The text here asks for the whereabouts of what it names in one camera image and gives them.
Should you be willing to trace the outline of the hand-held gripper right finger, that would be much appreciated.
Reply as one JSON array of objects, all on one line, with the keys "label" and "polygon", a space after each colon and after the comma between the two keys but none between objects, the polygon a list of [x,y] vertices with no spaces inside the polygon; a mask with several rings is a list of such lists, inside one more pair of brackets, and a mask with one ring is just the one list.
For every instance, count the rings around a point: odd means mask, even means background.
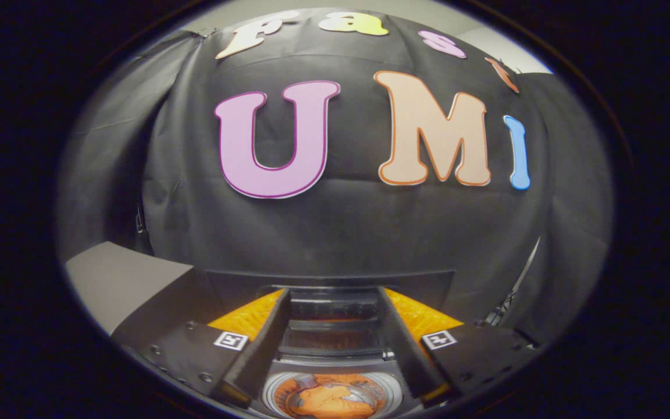
[{"label": "hand-held gripper right finger", "polygon": [[513,329],[457,321],[384,287],[377,317],[410,395],[425,406],[481,398],[540,354]]}]

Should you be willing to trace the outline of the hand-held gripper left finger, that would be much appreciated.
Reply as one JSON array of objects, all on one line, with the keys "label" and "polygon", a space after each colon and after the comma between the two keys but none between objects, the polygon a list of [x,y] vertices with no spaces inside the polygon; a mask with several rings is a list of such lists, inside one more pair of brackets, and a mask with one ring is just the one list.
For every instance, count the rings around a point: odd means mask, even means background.
[{"label": "hand-held gripper left finger", "polygon": [[194,397],[247,408],[268,377],[287,329],[280,289],[210,320],[198,305],[154,297],[123,321],[123,349]]}]

